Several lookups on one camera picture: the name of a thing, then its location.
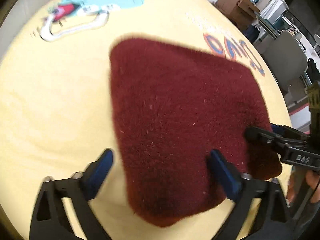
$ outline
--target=dark fabric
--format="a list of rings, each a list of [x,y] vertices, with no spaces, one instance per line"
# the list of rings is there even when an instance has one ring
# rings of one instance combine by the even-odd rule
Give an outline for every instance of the dark fabric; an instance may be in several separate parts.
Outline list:
[[[207,168],[213,148],[258,179],[281,173],[275,153],[248,145],[245,128],[271,131],[245,66],[144,39],[110,54],[116,139],[134,212],[157,226],[206,211],[225,196]]]
[[[316,63],[313,59],[309,58],[309,63],[308,63],[308,69],[307,69],[307,74],[311,80],[311,82],[315,82],[317,80],[320,81],[320,73],[319,70],[316,67]]]
[[[254,43],[258,38],[260,31],[254,27],[252,24],[243,32],[243,35],[251,42]]]

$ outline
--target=yellow bedsheet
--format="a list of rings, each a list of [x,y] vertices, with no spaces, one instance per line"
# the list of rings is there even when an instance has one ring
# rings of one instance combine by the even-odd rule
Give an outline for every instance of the yellow bedsheet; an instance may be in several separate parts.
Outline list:
[[[69,0],[77,10],[60,22],[58,16],[71,6],[55,9],[68,0],[51,1],[27,22],[4,57],[0,66],[0,203],[28,239],[42,178],[68,178],[95,161],[103,149],[112,148],[115,165],[90,205],[113,240],[211,239],[232,208],[229,200],[169,228],[150,225],[130,209],[111,120],[111,48],[127,37],[146,37],[226,55],[252,70],[270,121],[290,125],[284,99],[254,47],[207,0],[130,0],[129,5],[106,1],[90,7],[87,1]],[[100,11],[98,20],[94,5]],[[83,23],[87,29],[78,26]],[[279,178],[286,190],[291,167],[283,166]],[[256,205],[239,238],[248,232]],[[75,221],[71,208],[68,213]],[[76,224],[74,229],[84,237]]]

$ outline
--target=red stripe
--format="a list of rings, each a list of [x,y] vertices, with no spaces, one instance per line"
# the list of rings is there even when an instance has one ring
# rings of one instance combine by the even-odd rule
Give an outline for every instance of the red stripe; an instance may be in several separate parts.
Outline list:
[[[302,110],[302,109],[305,108],[306,106],[309,106],[309,103],[306,103],[306,104],[304,104],[303,106],[300,106],[299,108],[293,110],[292,112],[289,113],[289,115],[291,116],[291,115],[295,114],[296,112],[299,112],[300,110]]]

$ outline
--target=gray chair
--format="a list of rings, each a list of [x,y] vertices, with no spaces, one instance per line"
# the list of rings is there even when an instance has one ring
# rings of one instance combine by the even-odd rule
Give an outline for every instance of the gray chair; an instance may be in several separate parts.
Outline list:
[[[288,92],[290,81],[304,75],[308,58],[303,47],[290,33],[282,32],[262,54],[282,92]]]

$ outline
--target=blue cartoon character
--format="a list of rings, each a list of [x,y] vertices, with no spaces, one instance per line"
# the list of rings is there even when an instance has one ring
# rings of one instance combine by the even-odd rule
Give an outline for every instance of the blue cartoon character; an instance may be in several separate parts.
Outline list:
[[[135,8],[143,3],[144,0],[61,0],[45,19],[40,36],[45,41],[55,41],[80,30],[99,28],[107,23],[111,11]],[[96,18],[92,22],[73,26],[58,33],[51,32],[52,23],[74,15],[96,15]]]

